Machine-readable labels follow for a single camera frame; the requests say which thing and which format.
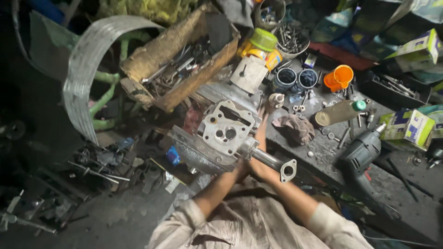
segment hand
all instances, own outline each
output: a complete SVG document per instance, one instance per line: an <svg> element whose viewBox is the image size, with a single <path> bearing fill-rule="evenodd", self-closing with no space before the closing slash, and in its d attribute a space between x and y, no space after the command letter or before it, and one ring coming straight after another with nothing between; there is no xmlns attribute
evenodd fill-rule
<svg viewBox="0 0 443 249"><path fill-rule="evenodd" d="M257 133L255 134L254 138L257 139L257 141L260 142L260 144L257 146L257 148L261 149L262 151L266 151L266 126L268 123L268 117L269 113L265 111L265 108L262 108L259 110L258 115L262 118L262 121L260 123L260 126L257 129ZM271 169L269 166L265 165L264 163L260 162L259 160L252 158L249 161L249 166L251 167L252 171L260 178L264 178Z"/></svg>
<svg viewBox="0 0 443 249"><path fill-rule="evenodd" d="M234 169L234 171L232 173L235 174L236 178L235 178L235 183L241 183L243 182L243 180L249 175L249 167L248 165L245 163L245 161L243 159L240 159L237 162L237 165Z"/></svg>

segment cable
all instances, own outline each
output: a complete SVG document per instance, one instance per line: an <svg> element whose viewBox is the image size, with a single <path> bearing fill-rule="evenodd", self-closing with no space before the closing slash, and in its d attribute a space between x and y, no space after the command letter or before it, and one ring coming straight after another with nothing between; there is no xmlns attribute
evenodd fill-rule
<svg viewBox="0 0 443 249"><path fill-rule="evenodd" d="M436 247L437 246L437 245L422 244L422 243L417 243L417 242L412 242L412 241L397 240L397 239L391 239L391 238L374 238L374 237L366 236L364 234L362 234L362 235L363 235L363 237L371 239L371 240L398 241L398 242L402 242L402 243L406 243L406 244L420 245L420 246L427 246L427 247Z"/></svg>

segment power drill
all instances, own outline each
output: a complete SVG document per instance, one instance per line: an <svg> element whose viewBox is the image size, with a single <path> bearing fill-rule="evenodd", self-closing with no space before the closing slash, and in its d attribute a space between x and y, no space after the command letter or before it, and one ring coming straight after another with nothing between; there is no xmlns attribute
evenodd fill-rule
<svg viewBox="0 0 443 249"><path fill-rule="evenodd" d="M337 161L337 167L341 169L346 183L358 187L368 199L379 195L365 176L365 171L380 155L380 135L385 129L386 123L383 123L372 130L364 131L352 141Z"/></svg>

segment green bottle cap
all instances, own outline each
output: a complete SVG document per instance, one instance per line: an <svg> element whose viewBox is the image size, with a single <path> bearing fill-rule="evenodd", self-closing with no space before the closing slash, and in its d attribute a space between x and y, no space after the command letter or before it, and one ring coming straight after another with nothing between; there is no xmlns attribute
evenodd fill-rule
<svg viewBox="0 0 443 249"><path fill-rule="evenodd" d="M352 108L354 108L356 112L362 111L366 109L366 103L363 100L354 101Z"/></svg>

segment orange cup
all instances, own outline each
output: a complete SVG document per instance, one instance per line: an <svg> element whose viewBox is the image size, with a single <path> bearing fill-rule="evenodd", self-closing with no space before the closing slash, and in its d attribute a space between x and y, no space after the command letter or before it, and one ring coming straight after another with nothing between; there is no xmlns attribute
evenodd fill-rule
<svg viewBox="0 0 443 249"><path fill-rule="evenodd" d="M334 71L325 75L323 82L331 89L331 92L337 92L347 88L353 77L352 68L347 65L339 65Z"/></svg>

